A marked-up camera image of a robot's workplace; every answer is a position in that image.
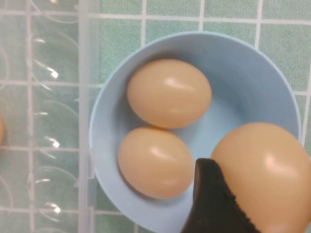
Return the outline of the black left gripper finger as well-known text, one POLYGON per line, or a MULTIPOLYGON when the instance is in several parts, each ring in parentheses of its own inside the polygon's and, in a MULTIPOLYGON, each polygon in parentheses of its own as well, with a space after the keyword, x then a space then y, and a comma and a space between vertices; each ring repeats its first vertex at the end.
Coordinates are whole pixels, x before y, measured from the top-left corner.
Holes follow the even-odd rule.
POLYGON ((258 233, 239 207, 220 166, 212 159, 195 163, 193 204, 183 233, 258 233))

